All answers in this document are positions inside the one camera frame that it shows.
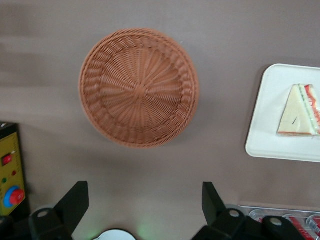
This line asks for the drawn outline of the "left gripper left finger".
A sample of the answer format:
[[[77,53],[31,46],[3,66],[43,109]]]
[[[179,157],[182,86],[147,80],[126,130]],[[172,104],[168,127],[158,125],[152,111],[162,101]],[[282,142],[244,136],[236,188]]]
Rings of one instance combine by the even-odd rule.
[[[88,208],[88,182],[79,181],[53,208],[41,208],[29,217],[32,239],[71,240]]]

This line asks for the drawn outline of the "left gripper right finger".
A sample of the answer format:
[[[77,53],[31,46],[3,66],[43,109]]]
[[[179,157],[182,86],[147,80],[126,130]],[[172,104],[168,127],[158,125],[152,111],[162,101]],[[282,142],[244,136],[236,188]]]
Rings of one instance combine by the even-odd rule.
[[[206,220],[193,240],[240,240],[245,229],[245,215],[227,208],[212,182],[202,184],[202,211]]]

